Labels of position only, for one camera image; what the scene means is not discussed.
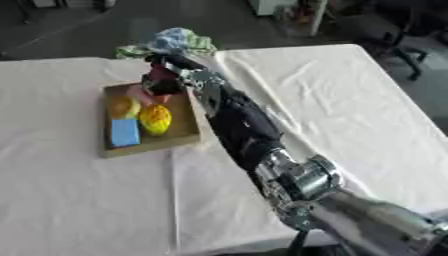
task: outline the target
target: silver metal arm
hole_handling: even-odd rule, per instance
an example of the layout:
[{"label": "silver metal arm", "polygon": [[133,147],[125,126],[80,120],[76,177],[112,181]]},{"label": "silver metal arm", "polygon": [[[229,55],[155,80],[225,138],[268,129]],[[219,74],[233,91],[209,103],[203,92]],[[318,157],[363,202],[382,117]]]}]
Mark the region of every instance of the silver metal arm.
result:
[{"label": "silver metal arm", "polygon": [[325,157],[296,162],[266,114],[224,77],[182,57],[158,63],[193,87],[216,136],[285,225],[322,229],[363,255],[448,255],[447,222],[344,190],[341,172]]}]

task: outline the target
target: blue sponge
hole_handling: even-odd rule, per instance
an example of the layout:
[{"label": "blue sponge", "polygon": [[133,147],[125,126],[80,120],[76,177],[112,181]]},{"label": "blue sponge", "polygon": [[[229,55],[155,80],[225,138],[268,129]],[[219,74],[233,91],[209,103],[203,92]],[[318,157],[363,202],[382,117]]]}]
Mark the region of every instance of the blue sponge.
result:
[{"label": "blue sponge", "polygon": [[112,120],[110,139],[114,147],[126,147],[140,144],[140,134],[136,119]]}]

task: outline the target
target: green cloth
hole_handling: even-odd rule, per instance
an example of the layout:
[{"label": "green cloth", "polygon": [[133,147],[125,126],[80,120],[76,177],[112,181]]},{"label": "green cloth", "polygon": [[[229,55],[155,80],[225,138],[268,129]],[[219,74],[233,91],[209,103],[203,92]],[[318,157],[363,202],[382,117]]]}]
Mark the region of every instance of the green cloth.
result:
[{"label": "green cloth", "polygon": [[211,56],[216,50],[210,37],[198,36],[185,28],[171,28],[157,33],[154,39],[145,45],[117,47],[115,57],[117,59],[144,58],[152,52]]}]

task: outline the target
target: white cloth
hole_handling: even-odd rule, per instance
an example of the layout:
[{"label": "white cloth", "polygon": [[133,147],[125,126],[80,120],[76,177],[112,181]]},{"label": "white cloth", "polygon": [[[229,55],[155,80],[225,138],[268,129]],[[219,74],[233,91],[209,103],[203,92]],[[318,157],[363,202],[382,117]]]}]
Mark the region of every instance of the white cloth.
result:
[{"label": "white cloth", "polygon": [[[298,159],[321,152],[352,189],[422,213],[448,209],[447,139],[360,48],[228,51],[216,61],[281,124]],[[96,58],[0,63],[0,255],[204,255],[294,237],[200,110],[198,144],[98,156],[102,87],[147,69]]]},{"label": "white cloth", "polygon": [[141,61],[0,63],[0,255],[171,255],[169,150],[99,157],[104,86]]},{"label": "white cloth", "polygon": [[[297,159],[319,152],[342,167],[351,190],[423,214],[448,209],[447,138],[362,48],[235,50],[215,60],[275,117]],[[180,251],[287,246],[295,233],[278,222],[216,139],[205,137],[174,152]],[[312,233],[307,244],[328,242]]]}]

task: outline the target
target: wooden tray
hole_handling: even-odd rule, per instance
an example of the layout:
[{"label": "wooden tray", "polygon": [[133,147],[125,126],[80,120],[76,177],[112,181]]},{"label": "wooden tray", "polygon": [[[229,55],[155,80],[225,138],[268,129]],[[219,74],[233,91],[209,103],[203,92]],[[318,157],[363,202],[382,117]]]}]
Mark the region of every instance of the wooden tray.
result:
[{"label": "wooden tray", "polygon": [[[125,94],[129,86],[134,84],[108,86],[104,88],[104,99],[108,97]],[[191,106],[190,97],[187,92],[173,95],[165,104],[172,115],[171,125],[168,131],[161,136],[151,136],[139,124],[140,130],[140,144],[115,148],[110,143],[110,118],[104,109],[104,152],[103,156],[106,158],[131,155],[156,149],[171,148],[188,143],[197,142],[200,139],[200,132],[196,117]]]}]

